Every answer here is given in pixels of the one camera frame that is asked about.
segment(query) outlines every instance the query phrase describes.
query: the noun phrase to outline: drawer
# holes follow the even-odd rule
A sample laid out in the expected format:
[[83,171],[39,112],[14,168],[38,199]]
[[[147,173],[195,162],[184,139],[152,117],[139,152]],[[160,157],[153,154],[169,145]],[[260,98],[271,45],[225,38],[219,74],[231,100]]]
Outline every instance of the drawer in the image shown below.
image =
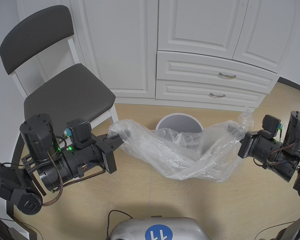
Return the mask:
[[265,96],[261,92],[215,84],[159,79],[156,81],[156,99],[258,107]]
[[183,52],[157,52],[157,79],[209,83],[270,93],[278,75],[233,60]]

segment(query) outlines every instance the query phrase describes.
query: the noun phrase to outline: floor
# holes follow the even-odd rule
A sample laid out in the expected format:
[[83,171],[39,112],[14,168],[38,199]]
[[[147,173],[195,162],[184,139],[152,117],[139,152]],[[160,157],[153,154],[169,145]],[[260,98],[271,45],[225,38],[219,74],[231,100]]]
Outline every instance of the floor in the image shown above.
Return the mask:
[[[283,134],[290,111],[299,110],[300,91],[277,83],[254,111],[255,130],[261,129],[265,114],[280,118]],[[119,119],[133,119],[149,129],[167,114],[181,112],[197,118],[203,125],[235,120],[240,112],[171,106],[116,104]],[[93,129],[95,135],[107,132],[110,120]],[[299,218],[300,197],[293,190],[296,174],[286,183],[275,173],[256,166],[246,158],[242,167],[223,183],[163,177],[149,164],[120,149],[115,151],[118,170],[64,188],[59,201],[43,207],[33,216],[15,208],[15,216],[40,230],[45,240],[105,240],[107,214],[112,209],[134,218],[190,217],[198,220],[212,240],[253,240],[264,228]],[[49,193],[44,201],[55,195]],[[110,229],[126,216],[111,215]],[[286,227],[262,232],[257,239],[275,238]]]

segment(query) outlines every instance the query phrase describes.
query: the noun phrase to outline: white logo symbol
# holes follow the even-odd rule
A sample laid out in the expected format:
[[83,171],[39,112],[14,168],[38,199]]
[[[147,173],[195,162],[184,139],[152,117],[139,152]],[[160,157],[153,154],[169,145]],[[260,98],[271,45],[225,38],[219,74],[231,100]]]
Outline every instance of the white logo symbol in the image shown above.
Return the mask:
[[[160,232],[160,240],[165,240],[167,236],[164,236],[162,230],[159,230],[159,232]],[[150,232],[150,235],[151,235],[151,240],[158,240],[158,237],[154,238],[153,231]]]

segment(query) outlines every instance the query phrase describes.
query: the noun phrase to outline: chair seat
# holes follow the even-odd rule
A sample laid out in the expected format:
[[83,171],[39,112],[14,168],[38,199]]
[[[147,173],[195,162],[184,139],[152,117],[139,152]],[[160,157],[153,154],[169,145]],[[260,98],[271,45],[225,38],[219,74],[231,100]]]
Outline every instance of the chair seat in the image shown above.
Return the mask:
[[75,64],[44,83],[24,102],[25,120],[50,115],[56,135],[76,118],[92,121],[109,110],[116,96],[85,66]]

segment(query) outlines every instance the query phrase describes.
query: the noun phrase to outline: clear plastic bag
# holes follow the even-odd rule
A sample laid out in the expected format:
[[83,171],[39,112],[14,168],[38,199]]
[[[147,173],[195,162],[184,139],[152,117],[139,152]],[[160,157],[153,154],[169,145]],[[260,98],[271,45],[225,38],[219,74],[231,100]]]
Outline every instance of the clear plastic bag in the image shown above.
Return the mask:
[[151,164],[167,178],[211,179],[223,182],[242,162],[237,153],[254,121],[249,109],[232,120],[207,127],[201,133],[178,133],[168,128],[149,130],[131,120],[112,124],[108,135],[119,134],[124,143],[120,148]]

